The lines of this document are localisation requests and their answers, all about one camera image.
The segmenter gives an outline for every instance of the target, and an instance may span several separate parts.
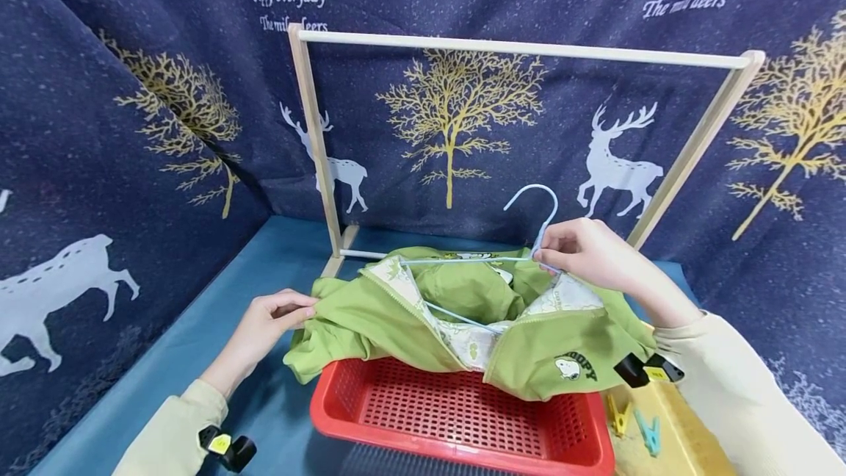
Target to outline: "blue table surface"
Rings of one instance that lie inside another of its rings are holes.
[[[490,252],[512,246],[449,237],[362,229],[354,248],[399,247]],[[330,255],[322,222],[274,216],[113,386],[95,408],[32,471],[33,476],[110,475],[124,450],[162,401],[182,393],[223,347],[252,298],[285,287],[308,292]],[[350,259],[339,277],[351,279],[364,260]],[[658,265],[694,298],[678,264]],[[641,319],[645,313],[629,301]],[[258,453],[242,475],[495,475],[470,466],[389,452],[321,436],[311,425],[314,383],[301,386],[282,364],[290,335],[256,368],[230,400],[224,428],[250,437]],[[226,475],[211,461],[202,475]]]

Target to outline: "person's left hand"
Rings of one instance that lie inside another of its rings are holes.
[[[301,325],[315,314],[315,303],[316,298],[291,289],[254,298],[229,342],[203,372],[201,379],[228,399],[285,331]]]

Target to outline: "jacket sleeve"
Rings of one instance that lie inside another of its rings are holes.
[[[659,353],[684,371],[678,388],[739,476],[846,475],[740,333],[716,314],[656,329]]]
[[[169,397],[123,454],[113,476],[193,476],[206,451],[198,435],[226,419],[223,396],[204,381],[191,383],[181,397]]]

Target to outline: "printed fabric backdrop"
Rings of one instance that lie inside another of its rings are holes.
[[[846,455],[846,0],[0,0],[0,470],[27,472],[269,213],[322,219],[286,34],[737,55],[764,70],[645,252]],[[723,71],[311,48],[346,224],[625,235]]]

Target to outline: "wooden frame post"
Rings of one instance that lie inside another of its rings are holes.
[[[764,64],[767,55],[762,51],[746,51],[739,57],[716,54],[691,54],[684,52],[640,51],[629,48],[603,48],[596,46],[567,46],[567,44],[518,43],[510,41],[457,40],[446,37],[416,37],[408,35],[351,34],[351,32],[318,32],[302,30],[300,24],[289,24],[288,35],[291,53],[294,55],[294,67],[297,82],[300,85],[300,97],[308,124],[308,137],[317,169],[317,179],[322,188],[330,187],[329,165],[323,133],[319,125],[317,94],[314,77],[311,75],[311,62],[308,59],[308,41],[315,43],[363,44],[363,46],[388,46],[402,48],[445,48],[456,51],[488,51],[511,54],[548,55],[548,57],[570,57],[577,59],[617,60],[618,62],[656,63],[663,65],[701,66],[702,68],[729,69],[728,76],[711,104],[702,114],[702,118],[684,144],[679,156],[673,161],[661,186],[658,186],[650,205],[646,207],[640,220],[631,231],[627,241],[638,250],[655,230],[658,221],[667,211],[670,203],[702,159],[706,149],[729,119],[731,111],[740,101],[742,94],[749,87],[758,70]],[[332,240],[333,258],[327,263],[326,272],[338,272],[345,255],[375,258],[377,253],[350,250],[355,238],[354,231],[344,232],[341,238],[338,209],[335,198],[328,191],[321,191],[323,209],[326,212],[329,237]]]
[[[670,203],[673,203],[673,199],[679,194],[679,190],[699,164],[723,124],[729,119],[731,111],[734,111],[742,94],[749,87],[752,79],[755,79],[755,75],[764,64],[764,59],[767,58],[762,51],[746,51],[742,53],[742,56],[749,58],[749,64],[745,68],[728,72],[723,85],[702,114],[694,131],[690,133],[690,137],[670,167],[667,176],[664,177],[661,186],[658,186],[652,202],[629,233],[626,241],[638,250],[643,248],[646,239],[655,230],[658,221],[661,220]]]
[[[329,160],[326,154],[326,143],[323,142],[323,130],[319,123],[319,108],[317,106],[317,92],[315,79],[311,74],[311,59],[308,58],[308,46],[300,40],[300,24],[289,24],[288,39],[291,42],[291,54],[294,57],[294,69],[297,71],[297,83],[300,86],[300,99],[305,114],[305,126],[308,130],[308,140],[311,141],[311,156],[317,170],[319,193],[323,198],[323,213],[326,214],[326,224],[329,227],[329,241],[332,242],[332,257],[341,258],[341,223],[338,219],[338,209],[335,207],[335,195],[332,191],[333,177],[329,171]]]

